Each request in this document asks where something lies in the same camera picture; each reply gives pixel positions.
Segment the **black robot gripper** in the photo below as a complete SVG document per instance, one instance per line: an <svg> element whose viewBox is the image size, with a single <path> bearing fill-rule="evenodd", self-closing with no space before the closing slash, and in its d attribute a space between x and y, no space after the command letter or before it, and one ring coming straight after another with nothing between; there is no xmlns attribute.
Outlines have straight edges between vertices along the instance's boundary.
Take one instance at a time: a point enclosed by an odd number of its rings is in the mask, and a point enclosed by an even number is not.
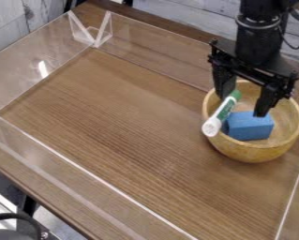
<svg viewBox="0 0 299 240"><path fill-rule="evenodd" d="M237 77L262 87L254 116L265 117L281 98L290 98L299 76L284 63L281 47L289 14L256 18L241 13L237 40L214 39L210 42L209 62L217 96L225 99L236 89Z"/></svg>

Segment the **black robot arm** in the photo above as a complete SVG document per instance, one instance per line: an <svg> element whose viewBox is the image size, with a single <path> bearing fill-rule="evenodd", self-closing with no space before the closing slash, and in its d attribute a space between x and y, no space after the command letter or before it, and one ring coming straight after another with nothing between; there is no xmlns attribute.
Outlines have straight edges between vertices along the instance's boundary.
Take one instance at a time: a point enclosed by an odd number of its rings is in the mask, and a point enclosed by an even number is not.
<svg viewBox="0 0 299 240"><path fill-rule="evenodd" d="M240 77L261 86L254 115L264 117L278 101L290 98L299 73L281 54L288 43L289 17L299 21L299 0L241 0L237 39L210 41L213 82L220 98L236 89Z"/></svg>

